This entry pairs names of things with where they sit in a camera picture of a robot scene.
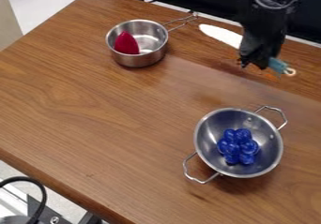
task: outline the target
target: bowl rim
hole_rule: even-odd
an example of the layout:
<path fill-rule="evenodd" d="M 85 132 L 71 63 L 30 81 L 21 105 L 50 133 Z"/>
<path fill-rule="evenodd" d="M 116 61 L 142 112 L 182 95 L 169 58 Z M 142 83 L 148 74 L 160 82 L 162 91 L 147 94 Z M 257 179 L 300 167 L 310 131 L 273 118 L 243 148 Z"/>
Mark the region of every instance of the bowl rim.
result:
<path fill-rule="evenodd" d="M 231 172 L 226 172 L 226 171 L 223 171 L 221 170 L 220 168 L 214 166 L 212 163 L 210 163 L 206 157 L 204 157 L 204 155 L 202 154 L 202 151 L 201 149 L 199 148 L 198 144 L 197 144 L 197 135 L 198 135 L 198 132 L 200 130 L 200 126 L 205 122 L 205 120 L 207 120 L 209 117 L 219 113 L 219 112 L 226 112 L 226 111 L 237 111 L 237 112 L 245 112 L 245 113 L 248 113 L 248 114 L 254 114 L 254 115 L 257 115 L 259 116 L 261 119 L 263 119 L 265 122 L 267 122 L 271 128 L 273 129 L 274 133 L 275 133 L 275 136 L 276 138 L 279 139 L 280 141 L 280 152 L 279 154 L 277 155 L 277 158 L 276 160 L 266 169 L 260 171 L 260 172 L 257 172 L 257 173 L 253 173 L 253 174 L 234 174 L 234 173 L 231 173 Z M 256 176 L 260 176 L 260 175 L 263 175 L 263 174 L 266 174 L 270 171 L 272 171 L 274 168 L 276 168 L 280 161 L 281 161 L 281 158 L 283 156 L 283 139 L 282 139 L 282 136 L 279 132 L 279 130 L 264 116 L 258 114 L 258 113 L 255 113 L 255 112 L 250 112 L 250 111 L 247 111 L 247 110 L 242 110 L 242 109 L 238 109 L 238 108 L 223 108 L 223 109 L 218 109 L 218 110 L 215 110 L 213 112 L 210 112 L 208 114 L 206 114 L 204 117 L 202 117 L 202 119 L 197 123 L 196 125 L 196 128 L 194 130 L 194 134 L 193 134 L 193 141 L 194 141 L 194 146 L 195 146 L 195 150 L 198 154 L 198 156 L 207 164 L 208 167 L 210 167 L 211 169 L 215 170 L 216 172 L 218 173 L 221 173 L 223 175 L 226 175 L 226 176 L 231 176 L 231 177 L 236 177 L 236 178 L 253 178 L 253 177 L 256 177 Z"/>
<path fill-rule="evenodd" d="M 109 42 L 108 42 L 108 38 L 109 36 L 113 33 L 113 31 L 118 28 L 119 26 L 121 25 L 124 25 L 126 23 L 129 23 L 129 22 L 149 22 L 149 23 L 153 23 L 153 24 L 156 24 L 159 28 L 161 28 L 164 33 L 166 34 L 166 39 L 163 41 L 163 43 L 160 45 L 160 47 L 158 47 L 158 49 L 154 50 L 153 52 L 149 52 L 149 53 L 142 53 L 142 54 L 126 54 L 126 53 L 122 53 L 122 52 L 118 52 L 114 49 L 114 47 L 112 47 L 111 45 L 109 45 Z M 146 56 L 146 55 L 150 55 L 151 53 L 154 53 L 154 52 L 158 52 L 160 49 L 162 49 L 168 42 L 168 31 L 167 29 L 160 23 L 158 22 L 154 22 L 154 21 L 150 21 L 150 20 L 145 20 L 145 19 L 134 19 L 134 20 L 129 20 L 129 21 L 124 21 L 124 22 L 121 22 L 119 24 L 117 24 L 116 26 L 114 26 L 111 30 L 109 30 L 109 32 L 107 33 L 106 35 L 106 38 L 105 38 L 105 41 L 106 41 L 106 44 L 107 46 L 109 47 L 110 50 L 112 50 L 113 52 L 117 53 L 117 54 L 120 54 L 120 55 L 125 55 L 125 56 L 131 56 L 131 57 L 136 57 L 136 56 Z"/>

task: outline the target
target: wall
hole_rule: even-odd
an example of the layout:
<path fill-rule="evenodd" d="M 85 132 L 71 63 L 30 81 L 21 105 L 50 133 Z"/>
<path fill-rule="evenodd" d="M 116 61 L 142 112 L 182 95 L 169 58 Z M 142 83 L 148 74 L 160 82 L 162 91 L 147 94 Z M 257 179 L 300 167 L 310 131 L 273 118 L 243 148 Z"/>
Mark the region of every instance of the wall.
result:
<path fill-rule="evenodd" d="M 0 0 L 0 51 L 22 36 L 8 0 Z"/>

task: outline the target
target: metal bowl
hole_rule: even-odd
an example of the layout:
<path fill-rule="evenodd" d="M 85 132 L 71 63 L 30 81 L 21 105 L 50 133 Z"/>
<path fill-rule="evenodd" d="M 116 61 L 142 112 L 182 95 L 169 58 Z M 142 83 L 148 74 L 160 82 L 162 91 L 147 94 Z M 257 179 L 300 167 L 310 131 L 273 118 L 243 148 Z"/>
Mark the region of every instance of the metal bowl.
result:
<path fill-rule="evenodd" d="M 276 128 L 267 118 L 257 114 L 263 109 L 279 112 L 284 123 Z M 256 112 L 248 112 L 241 109 L 220 109 L 207 114 L 197 124 L 194 132 L 194 145 L 196 152 L 184 160 L 185 175 L 200 184 L 205 184 L 217 177 L 219 174 L 236 178 L 252 178 L 263 175 L 273 170 L 280 162 L 283 155 L 283 139 L 279 132 L 287 124 L 284 113 L 277 108 L 264 106 Z M 217 150 L 217 141 L 227 128 L 248 128 L 253 139 L 260 145 L 260 152 L 255 157 L 252 165 L 235 166 L 227 165 L 224 157 Z M 213 170 L 214 175 L 205 181 L 191 177 L 188 174 L 187 161 L 196 154 Z"/>
<path fill-rule="evenodd" d="M 124 54 L 114 49 L 115 40 L 122 32 L 129 32 L 136 39 L 140 54 Z M 147 67 L 161 60 L 166 53 L 168 32 L 166 28 L 149 20 L 131 20 L 115 26 L 106 36 L 114 60 L 126 67 Z"/>

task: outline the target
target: blue grapes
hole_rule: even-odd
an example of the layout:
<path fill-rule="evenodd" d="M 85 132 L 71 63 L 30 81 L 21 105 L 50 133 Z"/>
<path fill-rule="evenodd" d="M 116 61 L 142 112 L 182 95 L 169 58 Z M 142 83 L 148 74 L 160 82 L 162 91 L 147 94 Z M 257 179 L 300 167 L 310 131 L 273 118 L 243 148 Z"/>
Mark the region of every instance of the blue grapes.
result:
<path fill-rule="evenodd" d="M 252 134 L 247 128 L 226 129 L 217 148 L 229 165 L 236 165 L 239 162 L 251 165 L 255 161 L 255 155 L 260 151 L 258 143 L 252 139 Z"/>

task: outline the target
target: black cable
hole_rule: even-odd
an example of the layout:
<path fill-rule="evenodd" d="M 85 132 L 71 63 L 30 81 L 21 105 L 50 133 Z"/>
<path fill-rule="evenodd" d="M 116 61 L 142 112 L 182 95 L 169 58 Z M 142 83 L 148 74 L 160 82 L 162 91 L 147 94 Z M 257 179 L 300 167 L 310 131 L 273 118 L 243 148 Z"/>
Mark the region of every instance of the black cable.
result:
<path fill-rule="evenodd" d="M 17 176 L 17 177 L 11 177 L 8 178 L 4 181 L 2 181 L 0 183 L 0 188 L 2 188 L 3 186 L 9 184 L 9 183 L 14 183 L 14 182 L 29 182 L 29 183 L 33 183 L 36 186 L 38 186 L 41 190 L 41 194 L 42 194 L 42 200 L 41 203 L 38 207 L 38 210 L 36 211 L 35 214 L 33 214 L 31 216 L 31 218 L 29 219 L 29 221 L 26 224 L 37 224 L 38 220 L 40 218 L 40 215 L 42 214 L 44 208 L 46 207 L 46 202 L 47 202 L 47 192 L 46 189 L 44 188 L 44 186 L 37 180 L 32 179 L 30 177 L 26 177 L 26 176 Z"/>

